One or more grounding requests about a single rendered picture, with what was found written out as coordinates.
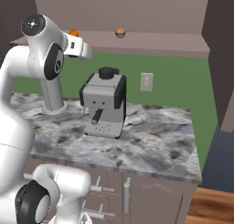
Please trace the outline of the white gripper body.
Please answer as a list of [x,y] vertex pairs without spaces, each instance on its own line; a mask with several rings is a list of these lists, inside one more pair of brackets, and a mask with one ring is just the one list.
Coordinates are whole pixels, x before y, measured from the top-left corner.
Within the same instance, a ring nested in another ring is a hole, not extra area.
[[80,59],[91,59],[92,58],[92,49],[91,47],[85,43],[85,42],[81,42],[79,45],[79,58]]

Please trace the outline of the dark brown cabinet door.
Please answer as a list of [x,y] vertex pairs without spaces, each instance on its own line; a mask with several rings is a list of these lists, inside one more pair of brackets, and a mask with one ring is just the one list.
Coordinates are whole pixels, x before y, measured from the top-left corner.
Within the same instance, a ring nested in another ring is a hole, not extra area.
[[202,37],[222,132],[234,132],[234,0],[208,0]]
[[0,47],[21,38],[22,20],[36,12],[36,0],[0,0]]

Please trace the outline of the brownish orange tangerine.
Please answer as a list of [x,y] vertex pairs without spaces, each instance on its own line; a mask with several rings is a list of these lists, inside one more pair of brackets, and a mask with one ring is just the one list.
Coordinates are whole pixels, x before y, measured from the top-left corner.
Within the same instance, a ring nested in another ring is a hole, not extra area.
[[117,38],[124,38],[126,35],[126,30],[123,27],[118,27],[115,29],[115,36]]

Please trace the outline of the grey and black coffee machine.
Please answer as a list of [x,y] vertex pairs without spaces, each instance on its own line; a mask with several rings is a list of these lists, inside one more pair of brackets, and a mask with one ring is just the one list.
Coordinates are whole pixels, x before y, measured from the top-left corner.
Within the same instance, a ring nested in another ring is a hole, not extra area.
[[80,88],[80,105],[89,110],[89,136],[118,139],[126,118],[126,77],[115,68],[92,73]]

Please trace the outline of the brown drawer front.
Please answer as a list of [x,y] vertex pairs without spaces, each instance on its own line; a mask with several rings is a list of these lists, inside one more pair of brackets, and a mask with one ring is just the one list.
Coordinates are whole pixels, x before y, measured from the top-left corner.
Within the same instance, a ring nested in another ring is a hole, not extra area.
[[36,167],[41,164],[56,164],[56,165],[66,165],[70,167],[77,167],[81,170],[84,170],[90,173],[92,185],[96,183],[98,176],[100,176],[101,177],[100,185],[102,187],[110,187],[114,189],[114,192],[90,191],[89,193],[111,194],[111,195],[119,195],[119,196],[122,195],[122,173],[111,171],[111,170],[105,170],[103,168],[97,167],[96,165],[84,165],[81,163],[74,163],[71,161],[57,161],[56,162],[56,161],[51,161],[51,160],[40,160],[34,157],[29,157],[27,159],[24,172],[26,174],[32,174],[33,171],[36,169]]
[[122,224],[122,197],[119,195],[89,193],[80,199],[80,204],[86,201],[86,208],[98,210],[100,204],[103,211],[114,213],[114,218],[96,219],[91,218],[93,224]]

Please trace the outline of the brown cupboard door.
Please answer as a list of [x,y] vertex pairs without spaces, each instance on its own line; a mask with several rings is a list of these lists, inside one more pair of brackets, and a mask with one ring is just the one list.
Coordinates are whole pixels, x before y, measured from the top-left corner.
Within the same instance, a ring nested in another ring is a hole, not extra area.
[[123,224],[185,224],[196,185],[158,177],[123,174],[131,178],[129,212]]

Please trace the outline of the beige wall socket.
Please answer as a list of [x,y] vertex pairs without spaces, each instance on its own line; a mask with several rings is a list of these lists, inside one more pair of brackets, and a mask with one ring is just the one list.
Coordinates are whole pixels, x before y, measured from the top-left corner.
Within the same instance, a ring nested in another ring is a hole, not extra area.
[[153,73],[141,73],[141,91],[153,90],[154,85],[154,74]]

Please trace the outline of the brown open wall cabinet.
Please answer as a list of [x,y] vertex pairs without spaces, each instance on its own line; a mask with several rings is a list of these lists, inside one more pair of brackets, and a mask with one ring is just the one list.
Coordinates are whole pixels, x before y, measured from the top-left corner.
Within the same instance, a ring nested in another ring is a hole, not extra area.
[[[37,13],[76,29],[97,52],[205,58],[207,0],[36,0]],[[115,29],[126,30],[124,38]]]

